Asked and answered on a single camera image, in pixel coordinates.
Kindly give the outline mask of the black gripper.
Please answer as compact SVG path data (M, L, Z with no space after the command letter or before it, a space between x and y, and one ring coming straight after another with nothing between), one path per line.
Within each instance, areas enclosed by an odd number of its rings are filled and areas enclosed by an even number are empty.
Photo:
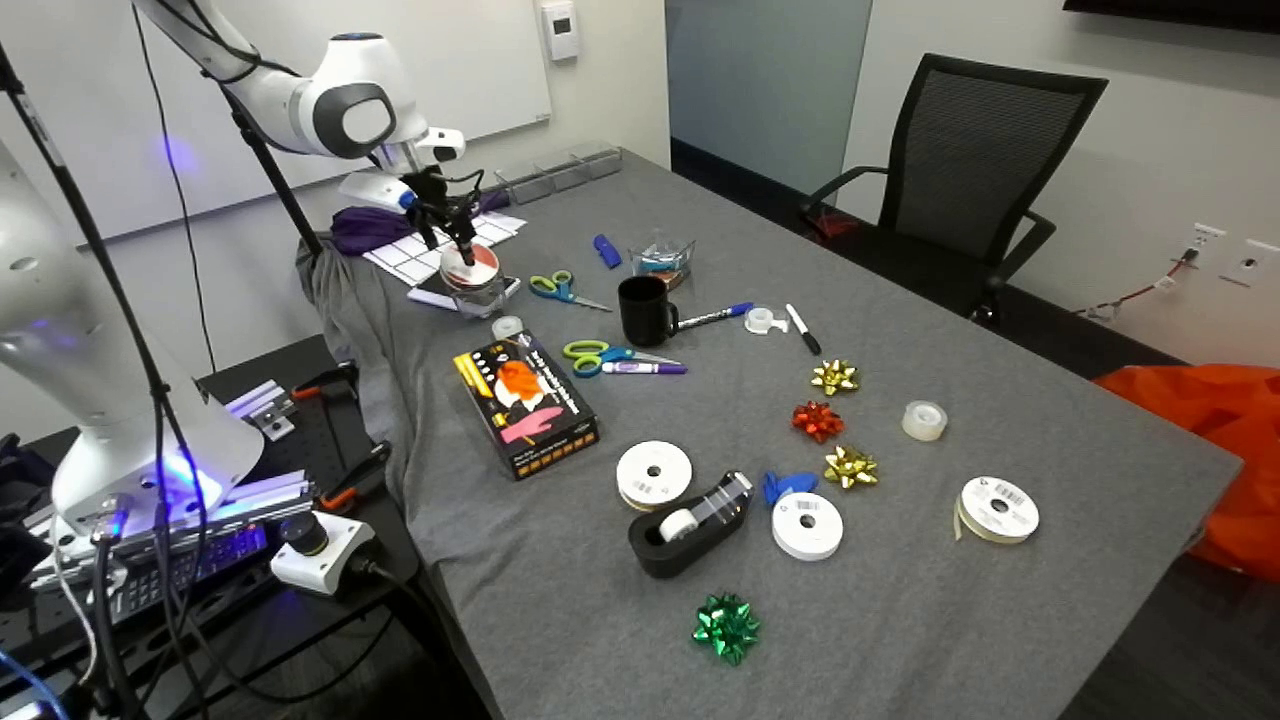
M471 206L484 187L484 171L451 171L451 162L468 154L468 136L460 129L430 129L409 146L412 169L406 185L415 194L415 227L430 250L442 250L432 220L455 220L455 250L465 261L475 261L471 240Z

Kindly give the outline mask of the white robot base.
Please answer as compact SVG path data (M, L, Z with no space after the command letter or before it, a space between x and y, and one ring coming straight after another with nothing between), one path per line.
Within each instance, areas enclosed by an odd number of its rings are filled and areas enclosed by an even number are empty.
M299 473L258 479L266 436L170 386L156 418L143 359L105 273L74 250L26 169L0 147L0 359L79 429L51 477L56 536L125 541L309 513Z

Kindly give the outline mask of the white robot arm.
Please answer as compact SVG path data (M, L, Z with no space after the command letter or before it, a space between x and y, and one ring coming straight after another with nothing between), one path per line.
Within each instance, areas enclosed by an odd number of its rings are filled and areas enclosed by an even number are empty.
M444 166L468 142L432 126L386 33L335 33L311 73L270 60L216 0L137 0L137 8L227 95L245 126L296 158L365 162L342 179L360 211L401 217L423 240L449 235L471 261L471 201Z

